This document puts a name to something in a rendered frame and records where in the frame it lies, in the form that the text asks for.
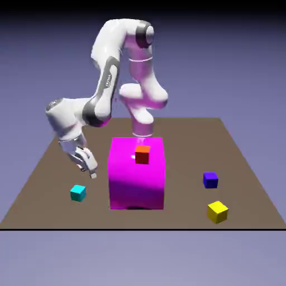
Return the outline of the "small blue cube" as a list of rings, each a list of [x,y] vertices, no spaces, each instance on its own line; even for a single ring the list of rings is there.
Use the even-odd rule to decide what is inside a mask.
[[[203,184],[207,189],[214,189],[218,187],[218,176],[215,172],[203,173]]]

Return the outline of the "small cyan cube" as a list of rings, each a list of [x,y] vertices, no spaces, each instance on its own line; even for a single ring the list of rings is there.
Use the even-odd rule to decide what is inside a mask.
[[[86,197],[86,187],[82,185],[74,185],[70,190],[72,201],[81,202]]]

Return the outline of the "small yellow cube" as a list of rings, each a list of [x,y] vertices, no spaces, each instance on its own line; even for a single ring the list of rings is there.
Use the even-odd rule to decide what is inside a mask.
[[[227,220],[228,207],[220,201],[215,201],[207,206],[207,217],[215,224]]]

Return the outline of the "small orange cube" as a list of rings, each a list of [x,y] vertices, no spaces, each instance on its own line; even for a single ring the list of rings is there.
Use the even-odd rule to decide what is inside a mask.
[[[135,150],[135,163],[148,164],[150,155],[150,146],[137,145]]]

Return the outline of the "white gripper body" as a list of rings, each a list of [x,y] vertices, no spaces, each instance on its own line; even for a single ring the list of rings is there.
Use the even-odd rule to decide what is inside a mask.
[[[98,164],[91,151],[86,147],[77,146],[69,154],[69,157],[81,171],[95,171],[97,169]]]

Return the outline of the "large magenta box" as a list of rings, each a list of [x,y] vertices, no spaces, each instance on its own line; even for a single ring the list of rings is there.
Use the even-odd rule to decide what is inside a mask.
[[[138,146],[148,146],[148,164],[136,163]],[[114,137],[107,163],[110,209],[163,209],[165,154],[161,137]]]

